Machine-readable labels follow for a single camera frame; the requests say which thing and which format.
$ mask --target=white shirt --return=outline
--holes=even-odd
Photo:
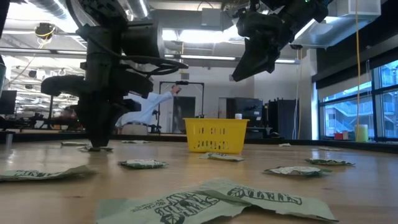
[[[135,102],[140,103],[141,111],[128,112],[122,115],[116,122],[116,127],[121,128],[125,124],[130,122],[150,124],[150,121],[152,119],[152,113],[156,109],[156,106],[159,103],[169,100],[171,98],[173,98],[173,94],[169,91],[162,95],[156,93],[149,93],[147,99],[129,93],[128,96],[124,97],[124,99],[132,99]]]

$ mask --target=window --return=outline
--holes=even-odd
[[[364,92],[371,91],[371,90],[372,90],[372,82],[366,82],[366,83],[360,84],[360,86],[359,86],[360,93],[364,93]],[[343,98],[346,96],[354,96],[357,94],[357,92],[358,92],[358,86],[355,86],[355,87],[349,88],[348,90],[344,90],[344,91],[341,91],[334,95],[325,97],[323,99],[323,101],[327,102],[330,100],[337,100],[337,99],[340,99],[340,98]]]
[[[398,91],[382,95],[383,130],[387,138],[398,138]]]
[[[380,67],[381,87],[389,87],[398,84],[397,76],[398,60]]]
[[[356,99],[325,105],[325,135],[332,137],[335,133],[354,131],[357,105]],[[369,137],[374,137],[373,102],[370,96],[359,101],[359,123],[367,124]]]

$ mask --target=man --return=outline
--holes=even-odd
[[[161,102],[172,99],[180,90],[181,88],[178,85],[174,85],[170,91],[162,95],[149,93],[147,99],[129,94],[127,99],[132,99],[140,103],[141,111],[128,112],[124,114],[116,122],[116,127],[120,130],[121,134],[147,135],[148,125],[150,125],[152,113],[157,105]]]

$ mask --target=desk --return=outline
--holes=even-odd
[[[235,163],[199,159],[201,154],[189,153],[187,144],[182,142],[121,144],[110,141],[109,145],[115,148],[112,154],[83,153],[76,147],[60,148],[59,141],[14,143],[11,151],[0,145],[0,170],[61,171],[88,164],[99,171],[86,179],[1,183],[1,223],[92,224],[100,199],[162,195],[214,177],[227,177],[259,189],[319,198],[330,206],[342,224],[388,224],[398,220],[398,156],[395,154],[351,149],[318,151],[315,146],[245,145],[241,156],[246,160]],[[357,165],[329,167],[334,170],[330,176],[314,179],[262,173],[277,166],[308,166],[305,158],[325,156]],[[157,170],[127,170],[116,164],[126,159],[157,159],[170,165]],[[325,222],[250,208],[234,219],[219,218],[210,223]]]

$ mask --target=red object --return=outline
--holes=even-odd
[[[335,133],[335,140],[343,140],[343,133]]]

